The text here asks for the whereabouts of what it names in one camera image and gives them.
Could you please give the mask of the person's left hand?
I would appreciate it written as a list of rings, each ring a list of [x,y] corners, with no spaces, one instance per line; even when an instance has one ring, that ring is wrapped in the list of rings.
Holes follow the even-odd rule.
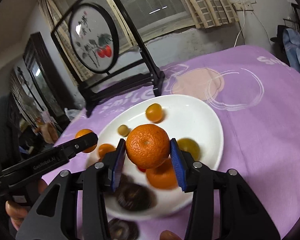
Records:
[[[37,186],[38,193],[42,193],[47,188],[47,183],[43,179],[39,179]],[[5,203],[5,210],[10,217],[13,227],[18,231],[26,218],[28,211],[24,207],[10,200]]]

